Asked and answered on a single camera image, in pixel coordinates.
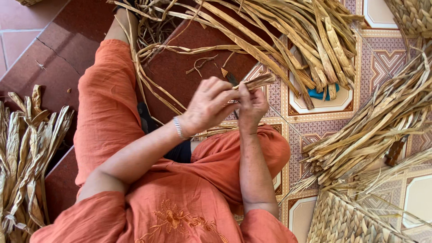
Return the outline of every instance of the woven straw item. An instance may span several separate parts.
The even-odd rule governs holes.
[[[385,0],[406,35],[432,37],[430,0]]]
[[[320,190],[308,243],[414,243],[336,190]]]
[[[21,5],[30,6],[42,0],[16,0],[16,1],[19,2]]]

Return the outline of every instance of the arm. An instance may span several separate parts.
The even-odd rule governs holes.
[[[261,150],[257,127],[268,110],[261,88],[249,93],[240,85],[240,188],[246,215],[252,209],[264,209],[279,217],[273,181]]]
[[[216,77],[202,80],[188,110],[178,117],[184,136],[192,136],[218,125],[238,104],[232,85]],[[77,202],[99,192],[126,193],[129,185],[142,177],[150,167],[182,140],[172,121],[132,142],[97,167],[87,178]]]

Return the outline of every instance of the hand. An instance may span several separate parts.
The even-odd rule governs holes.
[[[240,83],[240,117],[238,126],[241,134],[256,134],[258,123],[269,109],[261,88],[248,91],[244,83]]]
[[[229,82],[217,77],[202,80],[187,111],[178,117],[184,136],[190,137],[219,125],[239,107],[239,104],[227,105],[227,102],[238,98],[240,92],[232,90],[232,84]]]

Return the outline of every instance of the braided straw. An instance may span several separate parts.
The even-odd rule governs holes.
[[[406,35],[432,37],[430,0],[385,0]]]
[[[19,2],[21,5],[31,6],[35,3],[42,1],[42,0],[16,0],[16,1]]]
[[[320,190],[308,243],[414,243],[336,190]]]

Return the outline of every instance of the orange shirt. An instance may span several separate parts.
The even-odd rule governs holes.
[[[249,211],[240,226],[224,196],[205,179],[149,171],[129,193],[101,192],[62,212],[31,243],[50,242],[284,242],[294,234],[265,210]]]

